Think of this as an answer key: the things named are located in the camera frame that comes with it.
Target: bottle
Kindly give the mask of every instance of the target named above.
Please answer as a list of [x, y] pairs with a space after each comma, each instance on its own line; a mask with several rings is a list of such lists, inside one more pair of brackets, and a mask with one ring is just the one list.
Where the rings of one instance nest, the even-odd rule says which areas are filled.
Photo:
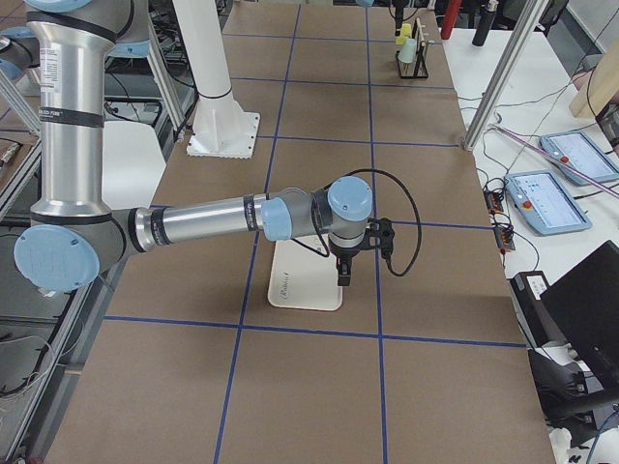
[[477, 25], [477, 31], [473, 38], [473, 45], [483, 46], [486, 42], [487, 33], [490, 32], [490, 28], [496, 17], [496, 7], [498, 4], [498, 0], [488, 0], [482, 7], [482, 17], [480, 17], [480, 23]]

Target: blue joint cap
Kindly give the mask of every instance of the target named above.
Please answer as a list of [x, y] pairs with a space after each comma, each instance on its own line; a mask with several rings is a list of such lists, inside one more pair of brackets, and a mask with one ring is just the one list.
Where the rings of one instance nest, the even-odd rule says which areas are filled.
[[92, 282], [100, 271], [97, 252], [79, 234], [59, 225], [35, 225], [15, 242], [15, 263], [45, 290], [71, 292]]
[[109, 52], [114, 58], [146, 58], [151, 49], [151, 41], [117, 43]]
[[363, 179], [346, 176], [337, 179], [327, 194], [331, 210], [344, 220], [367, 220], [371, 214], [371, 188]]
[[289, 240], [292, 238], [292, 217], [281, 198], [262, 203], [262, 228], [268, 240]]
[[25, 0], [37, 10], [48, 13], [68, 13], [85, 7], [93, 0]]
[[0, 60], [0, 71], [4, 73], [9, 80], [16, 80], [23, 74], [20, 68], [7, 60]]
[[35, 33], [29, 27], [10, 27], [0, 32], [0, 35], [7, 39], [36, 39]]

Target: white table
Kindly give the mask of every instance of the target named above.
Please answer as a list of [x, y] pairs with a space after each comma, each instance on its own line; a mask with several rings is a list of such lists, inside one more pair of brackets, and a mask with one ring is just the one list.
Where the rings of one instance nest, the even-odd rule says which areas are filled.
[[[457, 93], [460, 97], [467, 99], [475, 99], [482, 95], [511, 34], [506, 31], [490, 31], [486, 44], [477, 47], [471, 44], [474, 33], [474, 30], [455, 29], [451, 38], [444, 42]], [[570, 77], [564, 71], [545, 36], [542, 33], [534, 33], [516, 65], [500, 103], [534, 101], [561, 89], [569, 81]], [[572, 116], [568, 106], [575, 94], [575, 87], [570, 86], [561, 95], [552, 112], [535, 133], [544, 135], [569, 131], [593, 123], [593, 119], [576, 119]], [[558, 95], [536, 103], [497, 108], [503, 118], [501, 124], [512, 131], [533, 133]], [[479, 101], [460, 100], [459, 104], [462, 108], [464, 122], [468, 125], [475, 110], [465, 108], [477, 106]], [[585, 131], [603, 150], [610, 150], [610, 145], [598, 126]], [[537, 137], [532, 139], [534, 144], [537, 144], [537, 141]], [[521, 147], [517, 143], [496, 131], [491, 131], [486, 135], [486, 152], [507, 166], [512, 163], [520, 150]], [[490, 177], [505, 175], [504, 168], [484, 156], [482, 141], [475, 147], [474, 154], [478, 167], [487, 172]], [[536, 169], [551, 169], [559, 172], [549, 162], [529, 150], [521, 153], [510, 172], [526, 172]], [[562, 174], [559, 174], [559, 177], [564, 180], [564, 185], [574, 196], [595, 191], [595, 188], [591, 187], [573, 186]], [[485, 182], [483, 175], [480, 180], [482, 184]], [[601, 193], [591, 198], [578, 200], [578, 204], [585, 212], [588, 212], [593, 227], [583, 232], [548, 237], [537, 235], [513, 207], [510, 209], [515, 231], [531, 240], [539, 250], [538, 269], [544, 271], [550, 284], [606, 240], [610, 239], [619, 244], [619, 202], [617, 200]], [[522, 271], [531, 271], [536, 261], [535, 251], [531, 246], [520, 237], [515, 237], [515, 243], [516, 252], [509, 253], [505, 261], [507, 278]]]

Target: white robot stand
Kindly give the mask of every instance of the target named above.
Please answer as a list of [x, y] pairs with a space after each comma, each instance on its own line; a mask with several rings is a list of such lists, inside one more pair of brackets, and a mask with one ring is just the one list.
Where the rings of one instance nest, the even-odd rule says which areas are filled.
[[246, 113], [234, 100], [215, 2], [174, 0], [174, 9], [200, 95], [187, 153], [251, 158], [260, 115]]

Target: blue tablet device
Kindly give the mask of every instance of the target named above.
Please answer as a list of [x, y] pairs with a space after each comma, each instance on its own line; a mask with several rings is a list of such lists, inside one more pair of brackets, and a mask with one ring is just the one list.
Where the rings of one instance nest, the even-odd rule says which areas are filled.
[[[567, 164], [598, 182], [619, 179], [619, 167], [598, 147], [586, 133], [579, 130], [552, 133], [540, 137], [540, 145], [556, 160]], [[561, 172], [578, 186], [589, 183], [567, 169]]]
[[505, 179], [516, 207], [541, 235], [565, 234], [593, 225], [551, 171], [509, 174]]

